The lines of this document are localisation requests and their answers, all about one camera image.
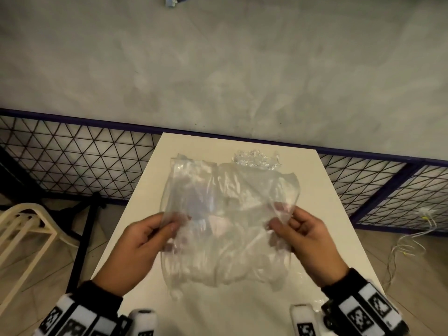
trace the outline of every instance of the crumpled plastic wrap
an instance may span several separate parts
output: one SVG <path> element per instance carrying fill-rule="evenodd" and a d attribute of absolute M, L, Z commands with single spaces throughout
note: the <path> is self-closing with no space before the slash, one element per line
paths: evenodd
<path fill-rule="evenodd" d="M 295 174 L 272 169 L 279 166 L 278 157 L 257 151 L 238 152 L 234 162 L 220 165 L 182 155 L 171 160 L 160 204 L 162 225 L 174 215 L 190 217 L 161 255 L 174 299 L 189 282 L 216 287 L 256 280 L 274 290 L 283 286 L 291 253 L 266 226 L 275 217 L 287 223 L 291 210 L 278 210 L 275 203 L 294 205 L 300 186 Z"/>

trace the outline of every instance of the person's left hand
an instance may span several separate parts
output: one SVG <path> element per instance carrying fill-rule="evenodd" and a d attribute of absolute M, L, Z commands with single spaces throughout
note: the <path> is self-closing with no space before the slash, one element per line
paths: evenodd
<path fill-rule="evenodd" d="M 180 227 L 180 221 L 172 221 L 155 231 L 163 214 L 154 214 L 126 227 L 109 258 L 93 278 L 96 285 L 123 296 L 145 278 L 159 251 Z"/>

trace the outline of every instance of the person's right hand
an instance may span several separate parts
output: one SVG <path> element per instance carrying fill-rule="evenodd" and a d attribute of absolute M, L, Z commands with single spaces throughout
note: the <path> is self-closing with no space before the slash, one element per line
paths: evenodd
<path fill-rule="evenodd" d="M 337 251 L 327 227 L 309 212 L 294 206 L 287 225 L 273 218 L 269 227 L 292 246 L 306 273 L 318 287 L 332 285 L 348 273 L 349 267 Z"/>

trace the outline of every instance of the black wire panel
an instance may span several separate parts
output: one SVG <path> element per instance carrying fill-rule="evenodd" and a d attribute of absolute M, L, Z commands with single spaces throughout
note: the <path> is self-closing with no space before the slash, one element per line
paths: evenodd
<path fill-rule="evenodd" d="M 432 214 L 438 231 L 448 231 L 448 168 L 424 166 L 360 220 L 364 225 L 428 229 L 419 208 Z"/>
<path fill-rule="evenodd" d="M 404 166 L 384 160 L 319 156 L 349 216 Z"/>
<path fill-rule="evenodd" d="M 0 116 L 0 145 L 45 190 L 129 199 L 160 135 Z"/>

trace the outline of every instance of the white plastic chair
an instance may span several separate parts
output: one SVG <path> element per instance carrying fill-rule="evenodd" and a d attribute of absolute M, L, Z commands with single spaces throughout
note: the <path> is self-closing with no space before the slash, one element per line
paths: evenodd
<path fill-rule="evenodd" d="M 32 210 L 34 213 L 23 213 L 25 210 Z M 39 260 L 45 254 L 45 252 L 50 247 L 51 243 L 56 238 L 60 238 L 65 243 L 78 247 L 79 242 L 67 235 L 62 229 L 56 224 L 53 218 L 49 215 L 47 210 L 39 204 L 34 203 L 23 203 L 17 204 L 12 208 L 9 208 L 2 215 L 0 215 L 0 231 L 3 233 L 0 235 L 0 248 L 8 240 L 8 238 L 18 230 L 17 235 L 10 241 L 8 246 L 0 254 L 0 266 L 8 258 L 8 256 L 14 251 L 14 249 L 19 245 L 22 238 L 27 232 L 38 232 L 49 234 L 48 240 L 42 246 L 42 248 L 36 253 L 31 264 L 23 272 L 22 276 L 16 282 L 14 287 L 11 289 L 9 294 L 3 300 L 0 305 L 0 315 L 6 310 L 6 307 L 11 303 L 14 296 L 19 292 L 21 286 L 26 281 L 31 271 L 37 265 Z"/>

